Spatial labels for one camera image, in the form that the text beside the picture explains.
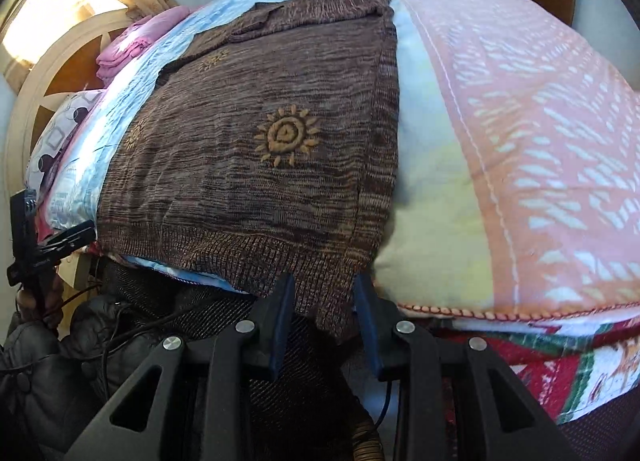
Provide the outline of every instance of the silver screw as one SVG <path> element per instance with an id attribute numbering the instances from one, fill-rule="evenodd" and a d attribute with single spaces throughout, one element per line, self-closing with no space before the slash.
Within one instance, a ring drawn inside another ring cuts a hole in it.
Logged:
<path id="1" fill-rule="evenodd" d="M 474 336 L 469 339 L 469 347 L 474 351 L 484 351 L 486 349 L 486 342 L 479 336 Z"/>
<path id="2" fill-rule="evenodd" d="M 403 335 L 410 335 L 415 331 L 415 325 L 413 322 L 409 322 L 409 320 L 400 320 L 396 324 L 396 331 Z"/>
<path id="3" fill-rule="evenodd" d="M 251 320 L 240 320 L 236 324 L 236 331 L 239 333 L 250 333 L 255 329 L 255 324 Z"/>
<path id="4" fill-rule="evenodd" d="M 173 351 L 182 345 L 182 340 L 177 336 L 170 336 L 169 338 L 165 338 L 164 342 L 162 342 L 162 347 L 164 347 L 167 351 Z"/>

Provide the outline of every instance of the hand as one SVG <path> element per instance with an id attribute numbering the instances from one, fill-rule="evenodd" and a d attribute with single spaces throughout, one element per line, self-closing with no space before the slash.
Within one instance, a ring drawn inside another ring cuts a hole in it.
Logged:
<path id="1" fill-rule="evenodd" d="M 62 322 L 63 314 L 60 306 L 62 305 L 62 294 L 64 290 L 65 286 L 58 275 L 54 277 L 53 284 L 50 288 L 45 289 L 45 311 L 50 314 L 45 317 L 44 322 L 49 329 L 57 329 L 60 322 Z M 33 293 L 25 289 L 20 289 L 15 296 L 15 301 L 18 304 L 18 311 L 20 312 L 20 318 L 23 322 L 40 319 Z"/>

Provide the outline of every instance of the brown knitted sweater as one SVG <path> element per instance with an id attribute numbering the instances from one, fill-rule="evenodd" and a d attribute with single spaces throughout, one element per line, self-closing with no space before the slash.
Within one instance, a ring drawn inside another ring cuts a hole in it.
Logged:
<path id="1" fill-rule="evenodd" d="M 297 311 L 344 335 L 398 165 L 389 1 L 256 4 L 197 35 L 111 160 L 103 247 L 256 295 L 290 271 Z"/>

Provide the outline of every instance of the headboard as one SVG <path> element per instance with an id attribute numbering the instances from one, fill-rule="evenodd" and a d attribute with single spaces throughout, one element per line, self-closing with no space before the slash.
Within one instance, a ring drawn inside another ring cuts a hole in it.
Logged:
<path id="1" fill-rule="evenodd" d="M 95 59 L 131 22 L 126 9 L 92 16 L 62 35 L 34 65 L 16 98 L 4 144 L 9 196 L 24 187 L 31 150 L 68 94 L 104 88 Z"/>

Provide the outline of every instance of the white patterned pillow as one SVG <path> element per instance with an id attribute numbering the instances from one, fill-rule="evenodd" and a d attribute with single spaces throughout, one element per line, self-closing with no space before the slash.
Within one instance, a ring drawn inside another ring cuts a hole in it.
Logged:
<path id="1" fill-rule="evenodd" d="M 40 201 L 49 190 L 62 153 L 68 147 L 76 128 L 100 99 L 104 89 L 69 94 L 47 123 L 31 153 L 25 184 L 36 190 Z"/>

